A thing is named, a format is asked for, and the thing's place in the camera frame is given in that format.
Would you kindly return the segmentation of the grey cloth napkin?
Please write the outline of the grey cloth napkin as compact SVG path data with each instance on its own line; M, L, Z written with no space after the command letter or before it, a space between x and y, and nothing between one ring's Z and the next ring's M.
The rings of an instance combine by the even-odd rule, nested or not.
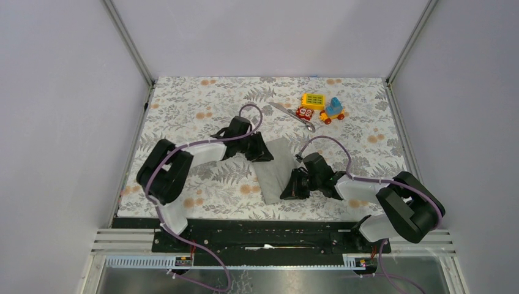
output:
M280 137L266 143L273 160L252 163L261 194L266 205L273 205L292 197L294 180L293 170L297 168L289 141Z

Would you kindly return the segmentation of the metal spoon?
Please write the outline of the metal spoon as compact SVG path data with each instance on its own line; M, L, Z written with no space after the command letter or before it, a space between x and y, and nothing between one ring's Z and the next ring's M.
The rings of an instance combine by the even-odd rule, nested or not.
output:
M302 122L305 125L305 127L307 128L307 130L309 130L310 132L312 132L312 133L316 132L315 126L310 121L307 121L302 118L299 118L299 121Z

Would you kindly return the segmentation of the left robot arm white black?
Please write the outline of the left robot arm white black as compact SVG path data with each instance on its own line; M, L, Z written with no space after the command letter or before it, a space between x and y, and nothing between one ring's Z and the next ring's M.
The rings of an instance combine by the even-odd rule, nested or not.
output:
M235 116L229 126L207 140L175 145L159 140L138 170L136 181L145 197L157 208L161 225L168 233L166 243L176 252L190 243L183 205L177 201L192 167L229 159L241 153L250 162L274 160L260 132L253 124Z

